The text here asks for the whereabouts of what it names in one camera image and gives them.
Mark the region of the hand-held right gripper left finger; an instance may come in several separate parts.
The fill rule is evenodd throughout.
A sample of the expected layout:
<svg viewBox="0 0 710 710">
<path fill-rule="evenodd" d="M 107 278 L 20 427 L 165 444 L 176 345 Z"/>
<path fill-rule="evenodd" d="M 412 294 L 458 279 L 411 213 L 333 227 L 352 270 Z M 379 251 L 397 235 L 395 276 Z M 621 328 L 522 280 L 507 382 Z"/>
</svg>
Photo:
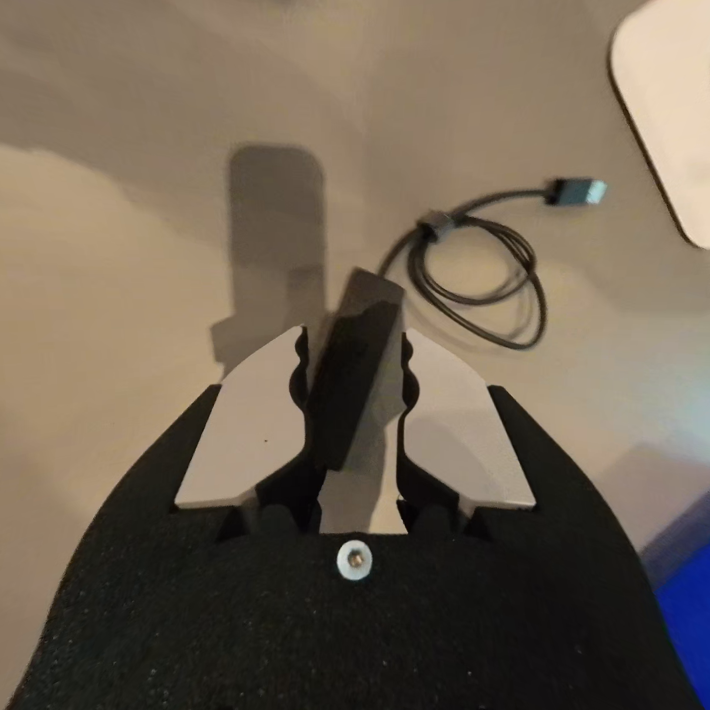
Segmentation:
<svg viewBox="0 0 710 710">
<path fill-rule="evenodd" d="M 256 487 L 305 447 L 305 418 L 290 391 L 308 361 L 307 328 L 291 327 L 222 381 L 174 504 L 251 505 Z"/>
</svg>

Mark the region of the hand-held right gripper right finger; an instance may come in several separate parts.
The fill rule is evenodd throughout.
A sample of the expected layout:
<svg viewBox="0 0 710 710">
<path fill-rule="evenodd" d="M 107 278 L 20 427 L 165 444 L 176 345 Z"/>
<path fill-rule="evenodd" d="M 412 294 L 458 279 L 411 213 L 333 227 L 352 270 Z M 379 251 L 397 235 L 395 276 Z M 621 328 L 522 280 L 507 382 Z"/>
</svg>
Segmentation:
<svg viewBox="0 0 710 710">
<path fill-rule="evenodd" d="M 530 510 L 535 496 L 484 379 L 443 346 L 405 331 L 413 384 L 400 419 L 398 488 L 416 506 Z"/>
</svg>

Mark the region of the blue plastic bin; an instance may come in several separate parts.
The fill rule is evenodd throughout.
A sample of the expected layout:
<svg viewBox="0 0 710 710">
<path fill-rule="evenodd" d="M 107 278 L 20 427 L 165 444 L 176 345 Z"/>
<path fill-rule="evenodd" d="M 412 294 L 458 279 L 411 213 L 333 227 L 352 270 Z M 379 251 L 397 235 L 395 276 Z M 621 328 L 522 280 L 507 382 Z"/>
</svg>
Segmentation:
<svg viewBox="0 0 710 710">
<path fill-rule="evenodd" d="M 670 638 L 709 708 L 709 493 L 640 552 Z"/>
</svg>

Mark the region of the white document stand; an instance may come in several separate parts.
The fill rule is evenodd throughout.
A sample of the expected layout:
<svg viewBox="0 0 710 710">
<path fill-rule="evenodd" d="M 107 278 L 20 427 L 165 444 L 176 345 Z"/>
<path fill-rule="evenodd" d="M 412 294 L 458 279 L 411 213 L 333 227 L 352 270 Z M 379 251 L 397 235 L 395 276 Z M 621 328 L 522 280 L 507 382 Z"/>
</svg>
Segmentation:
<svg viewBox="0 0 710 710">
<path fill-rule="evenodd" d="M 623 19 L 608 66 L 681 235 L 709 250 L 709 2 L 648 1 Z"/>
</svg>

